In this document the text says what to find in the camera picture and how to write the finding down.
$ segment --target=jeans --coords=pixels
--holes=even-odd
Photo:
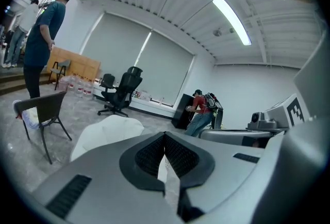
[[[24,72],[25,84],[27,90],[29,91],[31,99],[40,97],[39,78],[42,69],[43,66],[24,65],[23,72]]]
[[[7,59],[6,59],[5,63],[10,63],[10,62],[12,64],[17,63],[17,61],[19,60],[20,53],[21,53],[22,41],[24,40],[25,36],[26,36],[26,33],[21,31],[20,28],[17,28],[17,30],[15,30],[14,34],[11,37],[11,41],[9,44],[9,51],[8,51],[8,55],[7,55]]]
[[[197,137],[202,129],[212,121],[213,112],[197,114],[187,126],[186,135]]]

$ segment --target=hand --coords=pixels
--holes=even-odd
[[[55,41],[51,40],[51,41],[48,43],[48,49],[49,49],[50,51],[52,51],[54,45],[55,45]]]

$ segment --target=man in red shirt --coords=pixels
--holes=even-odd
[[[189,112],[198,113],[190,124],[187,126],[186,135],[197,137],[201,130],[212,121],[213,111],[206,107],[206,98],[199,89],[193,94],[195,96],[192,107],[188,108]]]

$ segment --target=black cap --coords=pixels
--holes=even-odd
[[[196,93],[199,94],[199,95],[202,95],[202,94],[203,94],[201,90],[197,89],[197,90],[195,91],[195,93],[192,94],[192,96],[194,97]]]

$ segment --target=black pants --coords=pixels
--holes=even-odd
[[[43,67],[24,65],[24,79],[30,98],[40,97],[39,78]]]

